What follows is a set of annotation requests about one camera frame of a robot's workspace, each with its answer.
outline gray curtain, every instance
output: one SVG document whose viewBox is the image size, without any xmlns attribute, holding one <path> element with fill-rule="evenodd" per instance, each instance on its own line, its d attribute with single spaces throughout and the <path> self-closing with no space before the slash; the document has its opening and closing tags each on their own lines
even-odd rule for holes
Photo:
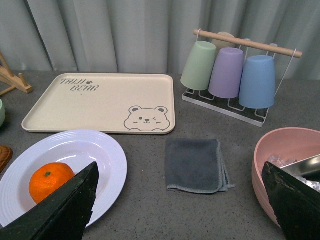
<svg viewBox="0 0 320 240">
<path fill-rule="evenodd" d="M 13 70 L 181 74 L 202 29 L 297 49 L 285 78 L 320 80 L 319 25 L 319 0 L 0 0 L 0 51 Z"/>
</svg>

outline tray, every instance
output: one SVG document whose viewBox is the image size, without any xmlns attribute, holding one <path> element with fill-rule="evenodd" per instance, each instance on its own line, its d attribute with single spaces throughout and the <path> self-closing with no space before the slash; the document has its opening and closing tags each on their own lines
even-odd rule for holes
<svg viewBox="0 0 320 240">
<path fill-rule="evenodd" d="M 175 125 L 173 79 L 163 74 L 65 73 L 22 121 L 34 133 L 162 135 Z"/>
</svg>

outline blue cup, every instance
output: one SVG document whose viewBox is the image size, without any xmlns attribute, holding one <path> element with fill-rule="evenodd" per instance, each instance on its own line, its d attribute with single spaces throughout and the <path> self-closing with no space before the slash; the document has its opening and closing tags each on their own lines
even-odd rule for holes
<svg viewBox="0 0 320 240">
<path fill-rule="evenodd" d="M 250 109 L 267 109 L 274 105 L 276 69 L 273 57 L 249 57 L 243 68 L 239 103 Z"/>
</svg>

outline purple cup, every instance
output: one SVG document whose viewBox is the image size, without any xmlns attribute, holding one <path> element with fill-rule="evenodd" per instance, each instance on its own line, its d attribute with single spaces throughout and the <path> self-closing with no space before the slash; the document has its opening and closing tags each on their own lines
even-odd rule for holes
<svg viewBox="0 0 320 240">
<path fill-rule="evenodd" d="M 244 52 L 241 49 L 222 48 L 213 66 L 209 93 L 222 99 L 238 97 L 243 67 Z"/>
</svg>

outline wooden stand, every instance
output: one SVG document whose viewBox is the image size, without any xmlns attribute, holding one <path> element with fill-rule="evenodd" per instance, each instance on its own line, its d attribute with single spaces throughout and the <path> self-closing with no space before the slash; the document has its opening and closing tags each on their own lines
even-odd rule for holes
<svg viewBox="0 0 320 240">
<path fill-rule="evenodd" d="M 4 67 L 0 65 L 0 81 L 10 85 L 10 87 L 6 90 L 0 91 L 0 97 L 15 89 L 18 89 L 26 94 L 29 94 L 34 90 L 34 88 L 27 83 L 22 73 L 19 73 L 19 77 L 13 74 L 1 52 L 0 60 L 4 65 Z"/>
</svg>

